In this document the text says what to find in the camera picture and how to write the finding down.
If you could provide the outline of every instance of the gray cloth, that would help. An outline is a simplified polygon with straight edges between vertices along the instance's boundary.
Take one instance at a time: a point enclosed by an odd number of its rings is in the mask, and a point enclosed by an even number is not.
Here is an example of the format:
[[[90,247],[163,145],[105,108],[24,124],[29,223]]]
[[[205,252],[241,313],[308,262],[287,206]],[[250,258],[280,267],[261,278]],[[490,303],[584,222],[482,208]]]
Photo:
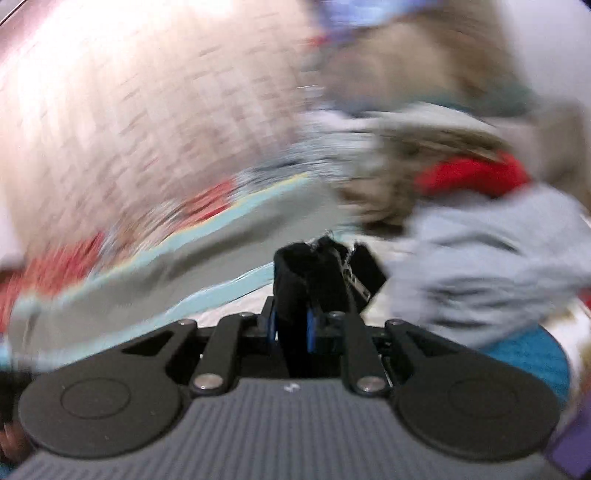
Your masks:
[[[309,181],[69,303],[54,302],[26,318],[13,314],[8,329],[12,352],[33,359],[41,352],[119,332],[165,312],[194,292],[271,262],[278,248],[321,235],[344,218],[328,188]]]
[[[591,286],[582,214],[543,185],[479,205],[419,206],[415,255],[393,266],[391,313],[474,348],[534,326]]]

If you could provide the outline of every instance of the white logo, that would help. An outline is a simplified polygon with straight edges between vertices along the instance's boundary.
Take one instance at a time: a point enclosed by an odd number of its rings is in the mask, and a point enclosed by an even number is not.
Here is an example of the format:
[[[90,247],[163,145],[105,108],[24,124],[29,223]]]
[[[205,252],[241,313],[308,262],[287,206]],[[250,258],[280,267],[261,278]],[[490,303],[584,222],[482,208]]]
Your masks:
[[[289,393],[297,392],[300,389],[300,386],[297,383],[290,383],[283,387],[283,390]]]

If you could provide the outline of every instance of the silver screw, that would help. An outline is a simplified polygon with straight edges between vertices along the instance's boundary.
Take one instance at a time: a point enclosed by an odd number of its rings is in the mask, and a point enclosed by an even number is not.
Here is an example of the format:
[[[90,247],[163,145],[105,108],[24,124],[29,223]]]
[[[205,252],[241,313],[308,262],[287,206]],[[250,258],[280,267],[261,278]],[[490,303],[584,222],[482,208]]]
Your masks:
[[[366,393],[377,393],[386,387],[386,382],[380,377],[362,377],[357,381],[357,387]]]
[[[223,385],[223,378],[217,374],[202,374],[193,380],[199,390],[215,390]]]

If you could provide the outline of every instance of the black pouch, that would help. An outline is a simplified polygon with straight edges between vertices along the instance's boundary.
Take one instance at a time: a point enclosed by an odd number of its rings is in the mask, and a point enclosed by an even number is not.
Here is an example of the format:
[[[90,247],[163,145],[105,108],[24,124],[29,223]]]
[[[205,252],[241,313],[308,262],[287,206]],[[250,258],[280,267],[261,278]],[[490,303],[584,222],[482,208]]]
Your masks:
[[[361,313],[386,282],[365,245],[352,250],[323,236],[274,255],[275,327],[292,377],[310,376],[307,357],[311,311]]]

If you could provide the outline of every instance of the gray ribbed surface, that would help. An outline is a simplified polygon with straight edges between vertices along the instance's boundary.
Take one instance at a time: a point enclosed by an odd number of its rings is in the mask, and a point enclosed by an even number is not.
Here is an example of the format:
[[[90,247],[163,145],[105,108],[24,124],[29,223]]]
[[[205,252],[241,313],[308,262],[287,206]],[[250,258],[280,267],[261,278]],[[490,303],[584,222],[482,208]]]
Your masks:
[[[290,384],[242,380],[195,401],[141,452],[96,462],[39,453],[11,480],[529,480],[544,467],[538,455],[496,465],[447,458],[414,440],[382,400],[339,380]]]

